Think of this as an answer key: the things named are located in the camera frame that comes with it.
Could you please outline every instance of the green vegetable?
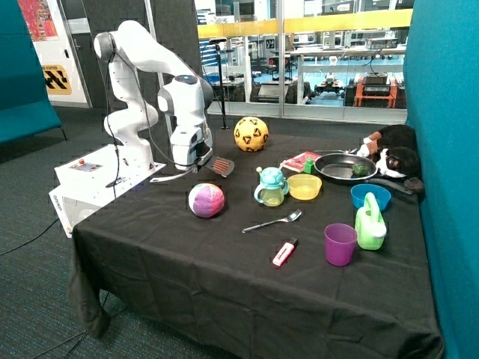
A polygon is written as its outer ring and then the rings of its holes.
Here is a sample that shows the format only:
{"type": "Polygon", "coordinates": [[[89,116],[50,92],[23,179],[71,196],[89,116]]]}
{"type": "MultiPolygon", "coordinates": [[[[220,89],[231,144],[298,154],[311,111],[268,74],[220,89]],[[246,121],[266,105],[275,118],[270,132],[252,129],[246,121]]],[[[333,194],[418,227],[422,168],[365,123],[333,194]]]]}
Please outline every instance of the green vegetable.
{"type": "Polygon", "coordinates": [[[355,165],[353,165],[353,174],[355,176],[366,176],[367,168],[363,165],[356,163],[355,165]]]}

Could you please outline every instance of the yellow soccer ball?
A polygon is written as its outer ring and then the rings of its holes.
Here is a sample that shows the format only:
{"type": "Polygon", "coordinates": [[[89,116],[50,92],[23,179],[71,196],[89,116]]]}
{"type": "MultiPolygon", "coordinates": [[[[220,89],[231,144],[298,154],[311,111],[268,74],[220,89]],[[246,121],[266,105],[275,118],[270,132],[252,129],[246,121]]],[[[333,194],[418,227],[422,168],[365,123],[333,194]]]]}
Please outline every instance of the yellow soccer ball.
{"type": "Polygon", "coordinates": [[[268,126],[257,117],[244,117],[234,127],[234,140],[246,152],[261,151],[268,137],[268,126]]]}

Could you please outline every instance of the bowl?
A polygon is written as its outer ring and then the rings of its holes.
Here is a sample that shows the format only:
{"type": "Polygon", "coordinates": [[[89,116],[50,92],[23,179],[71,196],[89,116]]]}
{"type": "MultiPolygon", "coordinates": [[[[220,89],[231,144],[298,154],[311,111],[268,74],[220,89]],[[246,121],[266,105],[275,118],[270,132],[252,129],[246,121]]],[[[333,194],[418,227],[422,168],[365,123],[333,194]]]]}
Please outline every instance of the bowl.
{"type": "Polygon", "coordinates": [[[287,179],[290,195],[297,200],[312,200],[320,193],[323,182],[311,174],[295,174],[287,179]]]}
{"type": "Polygon", "coordinates": [[[353,199],[353,205],[357,209],[364,206],[364,198],[366,194],[371,192],[376,198],[376,202],[379,206],[379,210],[382,212],[388,205],[391,199],[391,192],[381,187],[380,185],[370,185],[368,183],[362,185],[355,185],[351,188],[351,198],[353,199]]]}

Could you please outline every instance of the frying pan handle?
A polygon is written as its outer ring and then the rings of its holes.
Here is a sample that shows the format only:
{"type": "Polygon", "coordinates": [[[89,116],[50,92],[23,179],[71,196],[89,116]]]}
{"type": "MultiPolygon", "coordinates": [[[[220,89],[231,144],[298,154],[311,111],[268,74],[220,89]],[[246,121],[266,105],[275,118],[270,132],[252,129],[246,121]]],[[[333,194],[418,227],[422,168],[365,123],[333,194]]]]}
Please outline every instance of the frying pan handle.
{"type": "Polygon", "coordinates": [[[389,181],[387,179],[381,179],[381,178],[371,178],[368,180],[369,183],[377,183],[378,185],[384,185],[386,187],[390,187],[392,189],[395,189],[396,191],[403,192],[405,194],[414,194],[413,191],[404,188],[401,185],[398,185],[397,183],[394,183],[392,181],[389,181]]]}

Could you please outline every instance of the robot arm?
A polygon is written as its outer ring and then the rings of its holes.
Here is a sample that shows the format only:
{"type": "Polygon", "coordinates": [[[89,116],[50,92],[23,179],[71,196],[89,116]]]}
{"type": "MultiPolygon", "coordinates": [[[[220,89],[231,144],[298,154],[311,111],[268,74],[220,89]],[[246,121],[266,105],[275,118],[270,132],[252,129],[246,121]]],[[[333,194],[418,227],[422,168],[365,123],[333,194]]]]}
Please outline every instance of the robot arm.
{"type": "Polygon", "coordinates": [[[170,138],[176,167],[188,170],[192,165],[205,164],[213,152],[212,135],[204,114],[213,101],[211,86],[176,54],[157,43],[135,21],[127,20],[121,23],[117,31],[98,34],[94,47],[100,59],[109,61],[115,97],[128,105],[127,110],[117,111],[110,116],[109,127],[112,131],[107,128],[109,134],[113,132],[123,144],[130,145],[133,152],[141,148],[141,162],[150,161],[145,159],[148,150],[151,157],[151,149],[149,145],[145,149],[143,141],[147,141],[140,139],[137,132],[147,128],[146,122],[149,122],[149,126],[154,125],[158,116],[153,106],[141,97],[136,83],[136,70],[167,73],[173,75],[174,79],[160,89],[158,105],[160,111],[177,117],[177,128],[170,138]],[[149,121],[145,121],[145,107],[149,121]]]}

